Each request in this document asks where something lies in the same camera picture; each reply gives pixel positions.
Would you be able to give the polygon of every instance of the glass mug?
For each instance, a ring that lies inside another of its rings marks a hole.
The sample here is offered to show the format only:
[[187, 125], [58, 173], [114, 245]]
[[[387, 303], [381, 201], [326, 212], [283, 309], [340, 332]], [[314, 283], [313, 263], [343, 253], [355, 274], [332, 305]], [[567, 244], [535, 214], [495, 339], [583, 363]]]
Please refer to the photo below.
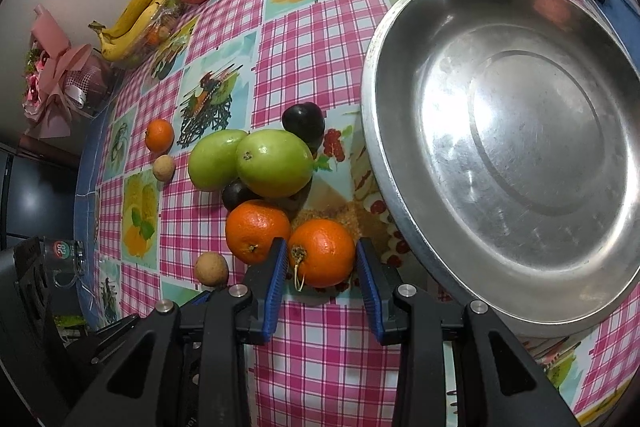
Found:
[[[44, 266], [51, 272], [53, 284], [58, 288], [71, 288], [84, 275], [84, 246], [82, 241], [43, 238]], [[69, 279], [60, 282], [58, 277]]]

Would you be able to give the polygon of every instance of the metal screw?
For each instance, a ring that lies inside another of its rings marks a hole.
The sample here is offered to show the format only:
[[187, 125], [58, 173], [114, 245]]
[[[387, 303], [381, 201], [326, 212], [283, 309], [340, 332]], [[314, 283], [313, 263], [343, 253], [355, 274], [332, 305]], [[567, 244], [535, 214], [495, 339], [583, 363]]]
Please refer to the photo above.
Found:
[[161, 314], [165, 314], [174, 309], [174, 302], [169, 299], [160, 299], [156, 302], [156, 311]]
[[413, 284], [401, 284], [398, 286], [398, 293], [402, 297], [413, 297], [417, 291]]
[[244, 284], [234, 284], [233, 286], [229, 286], [229, 295], [232, 297], [244, 297], [248, 291], [249, 288]]
[[471, 311], [473, 311], [474, 313], [477, 313], [478, 315], [482, 315], [483, 313], [486, 313], [487, 311], [489, 311], [489, 305], [486, 302], [481, 301], [479, 299], [476, 299], [475, 301], [471, 301], [471, 304], [469, 304], [469, 307], [471, 308]]

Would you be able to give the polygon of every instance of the round logo sticker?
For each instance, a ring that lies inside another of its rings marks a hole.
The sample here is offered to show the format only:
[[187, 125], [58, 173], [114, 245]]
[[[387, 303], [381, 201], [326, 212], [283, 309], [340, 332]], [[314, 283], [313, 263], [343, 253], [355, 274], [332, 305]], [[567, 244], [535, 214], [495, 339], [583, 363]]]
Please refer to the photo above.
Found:
[[56, 241], [53, 243], [53, 252], [59, 259], [66, 259], [71, 255], [71, 247], [64, 241]]

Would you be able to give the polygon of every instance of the glass mug handle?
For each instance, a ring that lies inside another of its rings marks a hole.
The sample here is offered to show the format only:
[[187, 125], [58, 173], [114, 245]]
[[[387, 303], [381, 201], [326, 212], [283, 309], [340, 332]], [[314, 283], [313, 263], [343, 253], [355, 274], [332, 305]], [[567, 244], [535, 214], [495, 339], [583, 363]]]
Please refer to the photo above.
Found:
[[55, 284], [58, 288], [63, 289], [63, 290], [68, 290], [69, 288], [71, 288], [74, 284], [76, 284], [76, 281], [78, 280], [78, 274], [74, 273], [74, 276], [72, 277], [72, 279], [64, 284], [61, 284], [58, 282], [58, 280], [56, 279], [56, 275], [58, 275], [59, 273], [63, 273], [62, 270], [53, 270], [52, 272], [52, 278], [53, 278], [53, 284]]

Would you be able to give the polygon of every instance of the green fruit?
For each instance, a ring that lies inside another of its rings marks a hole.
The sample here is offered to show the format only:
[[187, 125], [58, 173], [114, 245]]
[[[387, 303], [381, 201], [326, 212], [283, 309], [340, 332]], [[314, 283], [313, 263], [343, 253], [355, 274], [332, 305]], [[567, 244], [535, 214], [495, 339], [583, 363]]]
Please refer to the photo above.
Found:
[[236, 179], [236, 149], [245, 136], [245, 131], [225, 129], [201, 139], [189, 155], [188, 171], [193, 186], [212, 192]]
[[263, 198], [287, 198], [311, 179], [314, 159], [309, 147], [290, 132], [263, 129], [238, 145], [238, 176]]

